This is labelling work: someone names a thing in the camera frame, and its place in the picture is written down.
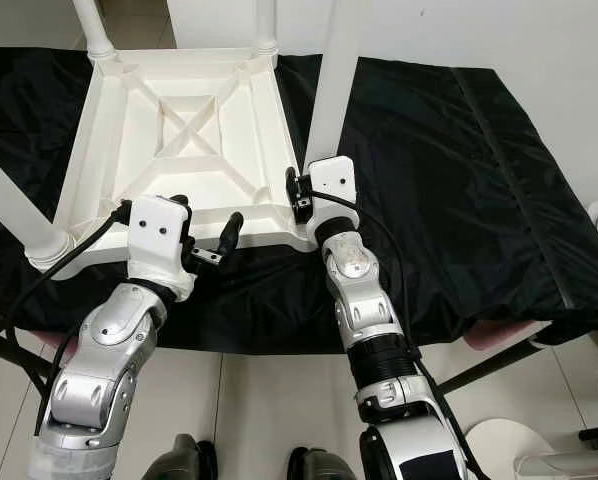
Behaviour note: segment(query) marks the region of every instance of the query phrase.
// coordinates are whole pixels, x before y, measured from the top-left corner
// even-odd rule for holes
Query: floor
[[[176,47],[165,0],[104,0],[102,7],[117,48]],[[21,341],[52,356],[25,332]],[[424,358],[443,381],[497,350],[476,352],[459,340],[425,348]],[[180,432],[214,440],[224,479],[281,480],[287,456],[298,445],[341,455],[362,478],[357,441],[364,427],[354,392],[343,355],[247,357],[157,349],[139,377],[114,478],[141,478]],[[598,337],[544,349],[448,399],[465,430],[503,417],[531,426],[556,449],[582,449],[577,432],[598,426]],[[25,479],[38,401],[23,372],[0,360],[0,480]]]

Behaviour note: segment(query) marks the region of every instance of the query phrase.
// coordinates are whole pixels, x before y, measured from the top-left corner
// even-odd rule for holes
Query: black tablecloth
[[[282,56],[276,71],[300,163],[319,64],[318,56]],[[48,218],[91,72],[84,52],[0,49],[0,166]],[[544,339],[553,342],[598,329],[598,234],[492,70],[361,59],[339,153],[355,161],[360,204],[402,247],[419,343],[452,341],[479,318],[554,320]],[[390,245],[371,223],[362,220],[360,231],[401,311]],[[124,268],[99,265],[49,283],[18,325],[66,330],[106,298]],[[0,326],[37,275],[0,225]],[[197,280],[159,343],[241,353],[340,351],[319,254],[283,246],[238,251]]]

